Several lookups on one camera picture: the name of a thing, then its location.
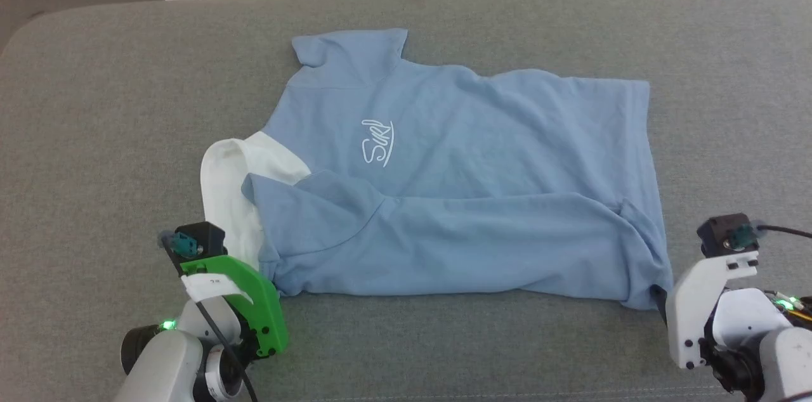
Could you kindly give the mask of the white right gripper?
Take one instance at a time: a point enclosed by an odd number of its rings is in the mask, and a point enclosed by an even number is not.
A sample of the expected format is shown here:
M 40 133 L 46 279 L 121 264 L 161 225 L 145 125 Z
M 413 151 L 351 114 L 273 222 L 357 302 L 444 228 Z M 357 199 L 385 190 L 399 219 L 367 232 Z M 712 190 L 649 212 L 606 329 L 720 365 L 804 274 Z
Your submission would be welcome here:
M 757 274 L 759 252 L 705 258 L 686 270 L 666 300 L 670 356 L 679 368 L 701 364 L 699 339 L 728 281 Z

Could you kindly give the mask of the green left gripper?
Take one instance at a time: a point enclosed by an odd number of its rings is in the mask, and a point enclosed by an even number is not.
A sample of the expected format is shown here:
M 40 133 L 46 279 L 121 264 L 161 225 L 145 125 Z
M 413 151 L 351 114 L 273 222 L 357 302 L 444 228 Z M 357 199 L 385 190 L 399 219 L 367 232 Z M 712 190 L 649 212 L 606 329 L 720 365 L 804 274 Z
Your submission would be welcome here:
M 181 281 L 193 302 L 205 306 L 241 359 L 284 352 L 288 330 L 277 289 L 249 264 L 232 256 L 183 261 Z

